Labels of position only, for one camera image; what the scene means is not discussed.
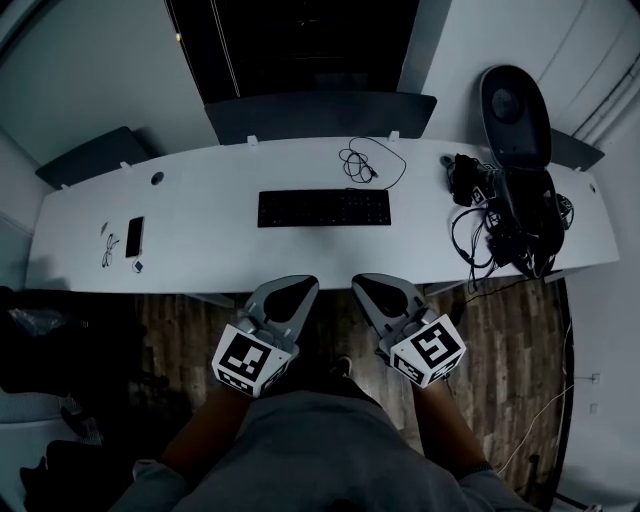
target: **phone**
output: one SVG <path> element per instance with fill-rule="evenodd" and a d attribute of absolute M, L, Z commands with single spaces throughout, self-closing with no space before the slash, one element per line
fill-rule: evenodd
<path fill-rule="evenodd" d="M 142 226 L 144 217 L 137 217 L 129 221 L 129 233 L 127 234 L 126 258 L 135 258 L 142 252 Z"/>

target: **desk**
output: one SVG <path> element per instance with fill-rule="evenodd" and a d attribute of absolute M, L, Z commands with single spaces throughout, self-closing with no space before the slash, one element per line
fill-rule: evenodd
<path fill-rule="evenodd" d="M 118 169 L 48 195 L 36 226 L 27 286 L 87 292 L 225 293 L 252 291 L 291 274 L 315 275 L 323 289 L 348 288 L 353 275 L 392 274 L 414 283 L 459 281 L 468 265 L 449 236 L 460 211 L 447 189 L 442 155 L 464 153 L 491 161 L 487 149 L 426 139 L 386 143 L 407 161 L 389 191 L 391 226 L 258 229 L 262 190 L 355 186 L 338 151 L 348 138 L 298 139 L 216 146 Z M 379 178 L 360 187 L 384 188 L 402 165 L 370 141 L 355 149 L 369 156 Z M 590 174 L 551 164 L 558 193 L 575 208 L 554 269 L 616 261 L 618 249 L 598 185 Z M 151 177 L 164 173 L 159 185 Z M 140 274 L 125 259 L 130 219 L 145 217 Z M 460 222 L 460 244 L 472 230 Z M 100 230 L 108 222 L 103 235 Z M 106 238 L 120 239 L 111 266 L 102 268 Z M 486 244 L 481 251 L 488 255 Z M 512 266 L 493 276 L 518 274 Z"/>

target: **black keyboard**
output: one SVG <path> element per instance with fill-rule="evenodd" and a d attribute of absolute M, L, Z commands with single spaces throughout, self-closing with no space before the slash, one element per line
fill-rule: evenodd
<path fill-rule="evenodd" d="M 386 190 L 260 192 L 258 227 L 390 226 Z"/>

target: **wooden floor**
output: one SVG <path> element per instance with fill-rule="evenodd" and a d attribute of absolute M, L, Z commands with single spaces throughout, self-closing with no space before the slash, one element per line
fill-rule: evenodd
<path fill-rule="evenodd" d="M 492 280 L 484 292 L 516 280 Z M 237 303 L 241 305 L 245 298 L 239 296 Z M 454 300 L 465 298 L 465 290 L 458 287 L 429 302 L 440 313 L 449 313 Z M 171 389 L 186 395 L 196 408 L 205 399 L 212 378 L 210 362 L 234 311 L 181 295 L 141 295 L 136 297 L 136 310 L 139 321 L 148 328 L 145 370 L 166 375 Z M 458 329 L 468 351 L 449 383 L 488 460 L 499 469 L 534 416 L 564 389 L 564 326 L 557 288 L 526 282 L 478 298 L 467 305 Z M 349 354 L 354 362 L 353 379 L 382 405 L 407 442 L 421 451 L 408 381 L 373 354 L 376 336 L 349 291 L 319 294 L 299 343 L 327 362 L 335 355 Z M 540 415 L 502 474 L 514 490 L 523 491 L 532 454 L 541 457 L 538 482 L 550 476 L 561 411 L 559 399 Z"/>

